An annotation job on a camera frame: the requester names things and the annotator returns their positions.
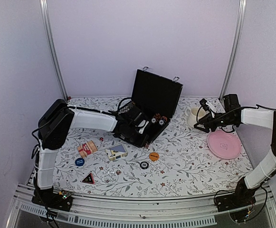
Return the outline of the blue card deck box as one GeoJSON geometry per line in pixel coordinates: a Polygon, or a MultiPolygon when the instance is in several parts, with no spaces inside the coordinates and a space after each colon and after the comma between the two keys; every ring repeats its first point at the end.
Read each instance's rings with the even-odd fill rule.
{"type": "Polygon", "coordinates": [[[115,145],[113,147],[105,149],[105,152],[109,161],[118,160],[128,155],[128,152],[123,144],[115,145]]]}

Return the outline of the black poker case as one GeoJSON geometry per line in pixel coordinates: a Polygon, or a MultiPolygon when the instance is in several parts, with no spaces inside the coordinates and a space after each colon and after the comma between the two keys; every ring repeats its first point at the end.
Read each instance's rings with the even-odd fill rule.
{"type": "Polygon", "coordinates": [[[148,140],[124,140],[136,147],[144,147],[146,143],[152,143],[170,123],[175,114],[183,84],[176,80],[168,79],[154,73],[137,70],[132,91],[132,101],[150,118],[146,132],[148,140]],[[160,126],[159,122],[152,123],[155,114],[166,116],[168,122],[160,126]]]}

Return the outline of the red card deck box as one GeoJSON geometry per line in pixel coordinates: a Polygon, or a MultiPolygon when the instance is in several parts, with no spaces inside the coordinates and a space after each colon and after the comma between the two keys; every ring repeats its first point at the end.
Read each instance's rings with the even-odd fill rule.
{"type": "Polygon", "coordinates": [[[80,146],[77,147],[78,153],[81,156],[81,158],[85,158],[88,155],[91,155],[98,151],[97,146],[93,141],[88,141],[80,146]]]}

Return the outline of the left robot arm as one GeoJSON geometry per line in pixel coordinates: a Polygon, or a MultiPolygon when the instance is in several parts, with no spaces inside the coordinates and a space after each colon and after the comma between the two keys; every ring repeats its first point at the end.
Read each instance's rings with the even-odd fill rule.
{"type": "Polygon", "coordinates": [[[119,138],[136,147],[143,147],[149,138],[146,128],[151,121],[136,106],[128,111],[105,112],[78,106],[70,106],[63,99],[56,100],[38,122],[36,138],[38,140],[37,186],[40,188],[38,199],[46,206],[56,202],[53,187],[55,160],[60,148],[66,142],[69,130],[93,129],[113,133],[119,138]]]}

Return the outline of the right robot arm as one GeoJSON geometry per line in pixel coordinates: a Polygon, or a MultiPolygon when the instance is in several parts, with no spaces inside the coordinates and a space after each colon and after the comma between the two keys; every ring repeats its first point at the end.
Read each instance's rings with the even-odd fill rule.
{"type": "Polygon", "coordinates": [[[194,128],[208,133],[208,147],[219,158],[230,160],[239,155],[241,146],[248,149],[254,169],[238,181],[238,192],[231,197],[235,207],[242,207],[249,201],[248,191],[276,174],[276,108],[241,106],[236,94],[224,96],[223,103],[224,111],[219,112],[201,99],[199,109],[205,115],[196,117],[194,128]]]}

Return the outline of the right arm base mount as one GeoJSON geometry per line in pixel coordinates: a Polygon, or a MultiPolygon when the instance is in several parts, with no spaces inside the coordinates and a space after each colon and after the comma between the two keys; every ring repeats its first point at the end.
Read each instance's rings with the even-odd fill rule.
{"type": "Polygon", "coordinates": [[[214,196],[214,204],[218,212],[230,211],[243,208],[229,214],[236,223],[246,222],[255,207],[256,190],[245,189],[242,186],[236,187],[235,192],[219,190],[214,196]]]}

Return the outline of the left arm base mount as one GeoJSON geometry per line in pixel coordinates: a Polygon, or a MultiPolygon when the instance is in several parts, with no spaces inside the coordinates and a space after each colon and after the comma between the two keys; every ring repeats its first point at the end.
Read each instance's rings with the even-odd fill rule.
{"type": "Polygon", "coordinates": [[[47,207],[48,209],[69,212],[72,207],[73,197],[68,196],[65,198],[59,193],[54,193],[53,188],[47,190],[35,188],[32,203],[47,207]]]}

